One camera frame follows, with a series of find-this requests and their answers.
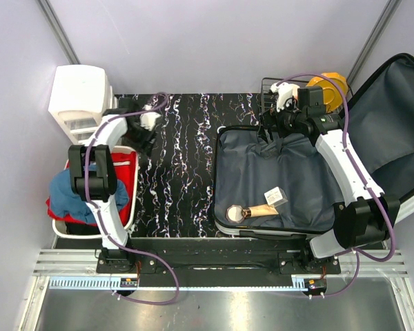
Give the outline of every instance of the red garment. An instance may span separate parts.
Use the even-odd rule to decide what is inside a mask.
[[[133,197],[133,188],[137,183],[135,183],[135,168],[137,167],[137,153],[131,152],[130,154],[123,154],[123,153],[112,153],[112,161],[113,163],[119,162],[127,162],[129,161],[130,164],[126,165],[115,165],[115,173],[117,174],[117,178],[124,183],[126,186],[127,194],[129,196],[129,203],[119,211],[119,218],[121,219],[121,223],[123,226],[127,224],[129,221],[130,216],[130,208],[132,207],[132,199],[136,199]],[[73,219],[70,215],[66,215],[64,218],[58,217],[55,215],[52,210],[49,208],[50,200],[46,200],[46,205],[48,206],[48,215],[49,217],[56,219],[58,221],[65,221],[68,223],[80,223],[86,224],[83,221],[78,219]]]

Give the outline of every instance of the blue cloth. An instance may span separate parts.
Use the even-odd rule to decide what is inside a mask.
[[[89,169],[95,170],[95,165],[91,165]],[[86,224],[97,223],[86,202],[82,201],[80,196],[72,191],[69,169],[63,170],[53,178],[49,185],[49,194],[50,209],[58,217],[63,218],[69,214],[74,219]],[[123,209],[129,202],[126,186],[120,180],[118,180],[117,191],[115,192],[115,201],[118,211]]]

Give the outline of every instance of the suitcase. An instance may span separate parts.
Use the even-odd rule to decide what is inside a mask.
[[[262,110],[273,102],[264,89],[270,84],[264,82]],[[376,183],[399,197],[399,221],[414,212],[414,57],[398,54],[386,61],[353,95],[348,109],[351,143]],[[258,130],[229,126],[219,131],[212,208],[218,229],[245,237],[313,237],[330,230],[343,197],[323,157],[300,134],[275,135],[266,143]],[[264,193],[276,186],[288,199],[278,215],[227,220],[231,205],[265,204]]]

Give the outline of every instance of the black marble table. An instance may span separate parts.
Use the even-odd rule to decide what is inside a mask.
[[[132,95],[140,105],[149,95]],[[258,94],[171,94],[151,158],[139,160],[133,237],[215,237],[217,129],[257,125]]]

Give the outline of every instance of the metal floor panel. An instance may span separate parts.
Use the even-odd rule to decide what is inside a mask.
[[[344,286],[329,279],[328,292]],[[391,284],[358,279],[344,294],[296,299],[269,292],[182,292],[179,304],[159,307],[117,301],[106,291],[48,290],[38,330],[404,330]],[[137,292],[164,300],[171,292]]]

